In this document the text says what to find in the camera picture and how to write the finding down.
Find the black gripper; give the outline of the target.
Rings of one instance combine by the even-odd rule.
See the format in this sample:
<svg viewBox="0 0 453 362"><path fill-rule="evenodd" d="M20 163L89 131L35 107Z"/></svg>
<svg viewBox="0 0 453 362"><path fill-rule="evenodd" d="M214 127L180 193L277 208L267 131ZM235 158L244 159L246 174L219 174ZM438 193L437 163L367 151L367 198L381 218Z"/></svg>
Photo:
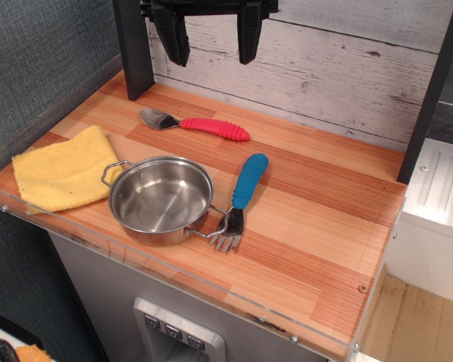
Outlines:
<svg viewBox="0 0 453 362"><path fill-rule="evenodd" d="M257 55L263 18L279 11L277 0L139 1L141 14L151 17L172 63L185 67L190 55L184 16L237 15L239 62L249 64Z"/></svg>

